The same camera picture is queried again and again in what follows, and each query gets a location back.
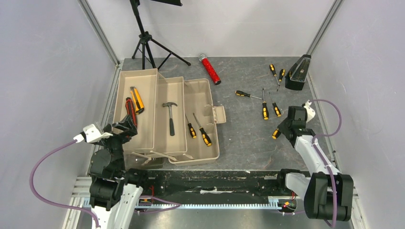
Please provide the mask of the black steel claw hammer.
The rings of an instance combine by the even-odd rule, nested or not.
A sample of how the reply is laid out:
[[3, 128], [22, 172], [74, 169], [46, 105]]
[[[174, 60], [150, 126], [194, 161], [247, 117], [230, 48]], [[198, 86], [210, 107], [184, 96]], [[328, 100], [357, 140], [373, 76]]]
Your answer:
[[163, 103], [162, 107], [167, 107], [169, 109], [169, 128], [170, 128], [170, 136], [175, 136], [175, 129], [174, 129], [174, 122], [173, 122], [173, 114], [172, 114], [172, 106], [178, 106], [174, 102], [167, 102]]

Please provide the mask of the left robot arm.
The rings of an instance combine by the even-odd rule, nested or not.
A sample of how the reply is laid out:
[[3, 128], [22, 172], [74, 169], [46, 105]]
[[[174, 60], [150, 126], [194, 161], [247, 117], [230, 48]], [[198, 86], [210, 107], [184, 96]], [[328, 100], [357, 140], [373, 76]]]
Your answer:
[[103, 129], [91, 124], [84, 128], [87, 143], [102, 146], [91, 157], [89, 188], [94, 229], [127, 229], [140, 195], [150, 182], [138, 169], [126, 169], [123, 145], [137, 134], [136, 119], [126, 115]]

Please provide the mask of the orange black utility knife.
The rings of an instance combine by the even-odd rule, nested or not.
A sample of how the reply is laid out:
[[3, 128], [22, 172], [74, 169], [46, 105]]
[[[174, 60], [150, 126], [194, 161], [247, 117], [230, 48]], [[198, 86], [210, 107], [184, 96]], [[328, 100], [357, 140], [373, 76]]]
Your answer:
[[140, 94], [139, 94], [136, 87], [131, 86], [130, 90], [131, 90], [132, 99], [133, 99], [135, 107], [136, 107], [135, 108], [135, 113], [137, 115], [139, 115], [139, 114], [143, 113], [144, 110], [145, 110], [143, 101], [142, 101], [141, 96], [140, 96]]

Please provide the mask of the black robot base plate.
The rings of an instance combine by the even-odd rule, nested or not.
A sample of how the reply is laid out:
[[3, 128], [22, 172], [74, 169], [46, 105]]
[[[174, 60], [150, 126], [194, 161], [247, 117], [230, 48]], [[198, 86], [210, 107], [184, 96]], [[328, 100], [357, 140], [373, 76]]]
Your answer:
[[295, 193], [305, 203], [332, 204], [331, 185], [326, 174], [312, 174], [303, 194], [287, 187], [287, 175], [303, 175], [300, 170], [276, 171], [231, 171], [231, 170], [139, 170], [130, 169], [119, 180], [114, 199], [126, 194], [123, 187], [130, 184], [141, 187], [142, 194], [152, 194], [181, 204], [254, 204], [264, 203], [267, 196], [291, 196]]

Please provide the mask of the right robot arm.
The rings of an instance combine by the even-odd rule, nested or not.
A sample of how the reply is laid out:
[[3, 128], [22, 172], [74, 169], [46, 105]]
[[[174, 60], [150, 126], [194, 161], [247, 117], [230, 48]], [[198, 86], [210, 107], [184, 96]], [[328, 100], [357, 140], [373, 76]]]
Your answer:
[[315, 132], [306, 127], [311, 107], [289, 106], [287, 117], [278, 125], [272, 137], [284, 135], [299, 153], [310, 177], [300, 170], [282, 169], [277, 175], [276, 189], [282, 195], [291, 191], [304, 202], [304, 211], [310, 219], [348, 221], [352, 215], [354, 182], [326, 157], [315, 138]]

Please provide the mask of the yellow black screwdriver large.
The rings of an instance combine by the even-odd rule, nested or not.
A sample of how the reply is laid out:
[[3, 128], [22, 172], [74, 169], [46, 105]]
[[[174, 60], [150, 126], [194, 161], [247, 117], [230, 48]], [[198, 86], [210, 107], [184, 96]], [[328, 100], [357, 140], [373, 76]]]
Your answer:
[[201, 134], [202, 134], [202, 138], [203, 138], [203, 140], [204, 140], [204, 143], [205, 143], [207, 146], [211, 146], [211, 145], [212, 145], [212, 141], [211, 141], [210, 137], [207, 135], [206, 131], [205, 131], [204, 128], [201, 126], [201, 124], [200, 124], [199, 120], [197, 119], [197, 116], [195, 115], [195, 113], [193, 113], [193, 116], [194, 116], [194, 118], [195, 118], [195, 120], [196, 120], [196, 122], [197, 122], [197, 124], [198, 124], [198, 126], [199, 126], [199, 130], [200, 130], [200, 132], [201, 132]]

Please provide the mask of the yellow black screwdriver small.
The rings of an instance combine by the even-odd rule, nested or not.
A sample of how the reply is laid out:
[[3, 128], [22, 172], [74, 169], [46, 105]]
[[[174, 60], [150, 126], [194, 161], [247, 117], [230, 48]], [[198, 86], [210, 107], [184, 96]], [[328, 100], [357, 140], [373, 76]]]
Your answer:
[[193, 128], [191, 122], [189, 121], [187, 115], [185, 115], [185, 119], [186, 119], [186, 121], [187, 121], [187, 126], [188, 126], [188, 130], [189, 130], [190, 136], [191, 136], [191, 138], [195, 139], [195, 138], [197, 137], [197, 135], [196, 135], [196, 132], [195, 132], [195, 130], [194, 130], [194, 128]]

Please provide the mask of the red black utility knife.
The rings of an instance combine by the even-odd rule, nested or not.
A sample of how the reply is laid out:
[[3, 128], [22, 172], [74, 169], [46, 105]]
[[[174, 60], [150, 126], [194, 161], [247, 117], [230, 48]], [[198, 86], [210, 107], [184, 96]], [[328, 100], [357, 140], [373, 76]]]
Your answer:
[[137, 128], [138, 124], [137, 124], [137, 117], [136, 117], [136, 113], [135, 113], [136, 109], [135, 109], [134, 103], [130, 97], [126, 98], [125, 108], [126, 108], [127, 114], [130, 117], [134, 127]]

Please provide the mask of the yellow black screwdriver vertical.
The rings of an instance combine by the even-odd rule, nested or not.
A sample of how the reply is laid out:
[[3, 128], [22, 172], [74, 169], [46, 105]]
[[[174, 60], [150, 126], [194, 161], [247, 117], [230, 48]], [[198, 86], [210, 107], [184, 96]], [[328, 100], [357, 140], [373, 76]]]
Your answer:
[[269, 112], [268, 112], [268, 108], [267, 108], [267, 103], [265, 100], [265, 90], [264, 88], [262, 89], [262, 116], [264, 120], [268, 120], [269, 119]]

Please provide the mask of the translucent brown plastic toolbox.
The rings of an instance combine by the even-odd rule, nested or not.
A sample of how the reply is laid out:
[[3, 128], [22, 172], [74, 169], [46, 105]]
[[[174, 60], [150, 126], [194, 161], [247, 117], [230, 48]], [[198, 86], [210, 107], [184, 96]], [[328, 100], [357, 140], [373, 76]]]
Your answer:
[[[123, 145], [126, 168], [160, 167], [165, 160], [176, 166], [192, 166], [219, 158], [217, 126], [226, 122], [226, 114], [223, 106], [214, 105], [207, 79], [165, 78], [157, 69], [122, 71], [114, 111], [116, 122], [127, 114], [125, 101], [127, 97], [132, 99], [131, 86], [137, 88], [145, 110], [137, 115], [138, 134]], [[172, 106], [175, 136], [170, 136], [169, 109], [162, 107], [167, 102], [178, 105]], [[204, 143], [193, 113], [210, 137], [211, 146]], [[195, 139], [190, 136], [185, 115], [196, 132]]]

